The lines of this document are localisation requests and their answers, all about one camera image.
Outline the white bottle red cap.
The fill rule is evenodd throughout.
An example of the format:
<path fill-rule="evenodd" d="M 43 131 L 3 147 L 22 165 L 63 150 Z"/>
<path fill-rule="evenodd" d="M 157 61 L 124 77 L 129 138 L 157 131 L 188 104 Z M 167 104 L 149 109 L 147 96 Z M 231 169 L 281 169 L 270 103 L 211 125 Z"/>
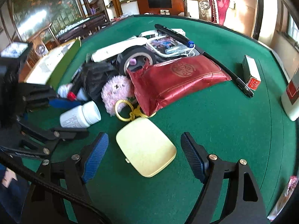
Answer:
<path fill-rule="evenodd" d="M 68 93 L 70 92 L 72 86 L 72 83 L 63 84 L 59 86 L 57 90 L 57 94 L 59 95 L 59 97 L 67 99 Z M 73 96 L 73 99 L 76 101 L 87 101 L 89 100 L 89 97 L 85 92 L 84 88 L 80 88 L 78 93 L 75 96 Z"/>

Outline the white pill bottle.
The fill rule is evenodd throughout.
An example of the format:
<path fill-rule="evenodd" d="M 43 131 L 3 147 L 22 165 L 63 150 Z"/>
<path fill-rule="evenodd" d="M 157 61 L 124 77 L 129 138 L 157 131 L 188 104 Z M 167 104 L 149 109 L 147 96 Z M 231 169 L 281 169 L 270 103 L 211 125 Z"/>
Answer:
<path fill-rule="evenodd" d="M 60 125 L 64 128 L 88 128 L 100 120 L 100 111 L 94 101 L 76 106 L 60 115 Z"/>

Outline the white printed medicine box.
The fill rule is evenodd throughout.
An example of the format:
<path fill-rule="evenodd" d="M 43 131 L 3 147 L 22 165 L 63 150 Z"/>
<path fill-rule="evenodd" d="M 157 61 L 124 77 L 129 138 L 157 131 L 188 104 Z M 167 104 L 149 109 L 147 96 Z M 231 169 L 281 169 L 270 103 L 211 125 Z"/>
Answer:
<path fill-rule="evenodd" d="M 25 83 L 50 85 L 58 88 L 66 69 L 81 48 L 81 39 L 75 38 L 50 50 L 24 79 Z"/>

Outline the cream yellow plastic case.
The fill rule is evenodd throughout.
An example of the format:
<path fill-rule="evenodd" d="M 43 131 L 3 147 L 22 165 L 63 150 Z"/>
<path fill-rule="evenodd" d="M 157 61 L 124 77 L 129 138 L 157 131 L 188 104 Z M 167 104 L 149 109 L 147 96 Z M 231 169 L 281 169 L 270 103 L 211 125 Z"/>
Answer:
<path fill-rule="evenodd" d="M 165 169 L 177 150 L 169 138 L 148 118 L 137 118 L 115 137 L 130 163 L 142 176 L 151 178 Z"/>

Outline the black tape roll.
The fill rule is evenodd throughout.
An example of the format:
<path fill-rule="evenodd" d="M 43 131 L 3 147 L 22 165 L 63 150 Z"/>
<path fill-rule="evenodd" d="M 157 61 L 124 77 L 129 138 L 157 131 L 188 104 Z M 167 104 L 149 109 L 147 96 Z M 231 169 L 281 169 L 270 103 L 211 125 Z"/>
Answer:
<path fill-rule="evenodd" d="M 155 65 L 157 62 L 153 52 L 143 46 L 132 46 L 117 55 L 116 67 L 120 75 L 127 75 L 127 71 L 137 71 L 145 66 L 146 62 Z"/>

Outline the red foil pouch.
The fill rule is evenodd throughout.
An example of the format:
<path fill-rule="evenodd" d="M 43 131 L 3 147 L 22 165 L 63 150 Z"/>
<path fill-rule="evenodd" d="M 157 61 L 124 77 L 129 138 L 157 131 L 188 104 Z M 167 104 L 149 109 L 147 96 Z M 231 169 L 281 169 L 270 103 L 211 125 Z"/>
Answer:
<path fill-rule="evenodd" d="M 127 72 L 135 97 L 147 116 L 191 93 L 231 80 L 223 69 L 203 55 L 155 65 L 146 62 L 141 69 Z"/>

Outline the small white red box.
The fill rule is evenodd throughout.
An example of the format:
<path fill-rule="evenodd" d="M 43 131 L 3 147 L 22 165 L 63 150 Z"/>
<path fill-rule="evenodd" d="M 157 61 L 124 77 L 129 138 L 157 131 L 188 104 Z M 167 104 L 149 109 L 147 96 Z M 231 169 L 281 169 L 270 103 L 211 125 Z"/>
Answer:
<path fill-rule="evenodd" d="M 244 82 L 253 91 L 256 91 L 261 83 L 258 67 L 254 58 L 244 55 L 242 62 Z"/>

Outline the black plastic bag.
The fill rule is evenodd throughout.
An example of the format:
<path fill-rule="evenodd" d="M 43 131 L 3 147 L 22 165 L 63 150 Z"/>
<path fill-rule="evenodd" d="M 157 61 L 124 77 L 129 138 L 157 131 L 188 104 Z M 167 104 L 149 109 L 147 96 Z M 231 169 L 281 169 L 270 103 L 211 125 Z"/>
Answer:
<path fill-rule="evenodd" d="M 107 62 L 84 63 L 81 71 L 83 88 L 91 100 L 99 103 L 103 86 L 118 74 L 116 67 Z"/>

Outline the pink fluffy pompom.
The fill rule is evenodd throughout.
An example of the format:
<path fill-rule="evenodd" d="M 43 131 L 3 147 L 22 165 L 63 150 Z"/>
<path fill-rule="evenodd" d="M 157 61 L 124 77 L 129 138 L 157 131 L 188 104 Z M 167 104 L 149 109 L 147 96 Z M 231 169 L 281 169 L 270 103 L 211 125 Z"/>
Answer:
<path fill-rule="evenodd" d="M 101 98 L 110 116 L 115 115 L 115 105 L 119 100 L 127 100 L 131 104 L 137 102 L 134 95 L 134 85 L 124 75 L 112 77 L 102 88 Z"/>

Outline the long black pen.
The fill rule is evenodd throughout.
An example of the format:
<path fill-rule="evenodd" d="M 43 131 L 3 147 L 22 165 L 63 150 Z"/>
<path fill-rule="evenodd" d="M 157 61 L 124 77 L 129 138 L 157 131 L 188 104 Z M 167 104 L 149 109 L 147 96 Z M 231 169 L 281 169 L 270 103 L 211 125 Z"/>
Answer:
<path fill-rule="evenodd" d="M 205 52 L 203 49 L 195 45 L 195 49 L 203 56 L 208 58 L 209 60 L 212 60 L 216 65 L 218 65 L 223 71 L 225 71 L 233 80 L 233 82 L 240 88 L 240 90 L 243 91 L 245 95 L 247 95 L 249 98 L 252 98 L 254 96 L 253 91 L 245 84 L 242 79 L 240 79 L 233 71 L 229 70 L 224 64 L 216 60 L 214 57 L 209 55 L 207 52 Z"/>

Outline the large white bottle red label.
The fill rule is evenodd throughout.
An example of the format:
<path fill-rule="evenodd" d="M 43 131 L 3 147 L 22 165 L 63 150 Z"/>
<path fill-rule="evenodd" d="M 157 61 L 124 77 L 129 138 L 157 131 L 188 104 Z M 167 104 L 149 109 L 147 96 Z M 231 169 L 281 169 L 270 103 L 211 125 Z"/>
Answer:
<path fill-rule="evenodd" d="M 299 116 L 299 71 L 298 68 L 281 96 L 281 103 L 291 121 Z"/>

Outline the clear bag of trinkets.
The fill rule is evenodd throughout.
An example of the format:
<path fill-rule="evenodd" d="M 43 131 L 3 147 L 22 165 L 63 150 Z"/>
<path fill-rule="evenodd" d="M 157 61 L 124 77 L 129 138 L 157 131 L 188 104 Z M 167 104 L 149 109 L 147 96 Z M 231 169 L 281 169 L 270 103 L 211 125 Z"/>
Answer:
<path fill-rule="evenodd" d="M 191 47 L 188 47 L 166 35 L 149 38 L 145 45 L 147 49 L 163 58 L 188 55 L 195 49 L 194 44 L 192 44 Z"/>

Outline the black remote control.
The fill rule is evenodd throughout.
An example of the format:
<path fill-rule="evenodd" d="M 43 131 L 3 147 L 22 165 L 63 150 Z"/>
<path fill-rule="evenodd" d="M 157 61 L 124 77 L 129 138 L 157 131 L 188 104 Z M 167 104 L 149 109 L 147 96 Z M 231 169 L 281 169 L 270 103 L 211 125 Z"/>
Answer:
<path fill-rule="evenodd" d="M 193 41 L 189 40 L 184 35 L 177 33 L 176 31 L 169 29 L 161 24 L 155 24 L 155 29 L 172 37 L 173 39 L 177 40 L 178 42 L 182 43 L 183 45 L 185 45 L 188 48 L 195 47 L 195 43 Z"/>

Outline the wooden chair with red cloth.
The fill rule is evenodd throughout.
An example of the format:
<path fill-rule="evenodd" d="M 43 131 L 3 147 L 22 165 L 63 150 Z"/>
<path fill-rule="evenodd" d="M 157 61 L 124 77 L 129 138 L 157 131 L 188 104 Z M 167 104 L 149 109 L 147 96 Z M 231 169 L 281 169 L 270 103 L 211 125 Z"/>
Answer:
<path fill-rule="evenodd" d="M 199 11 L 199 19 L 223 25 L 226 20 L 226 13 L 230 5 L 230 0 L 190 0 L 196 1 Z M 187 0 L 184 3 L 184 16 L 189 17 L 187 10 Z"/>

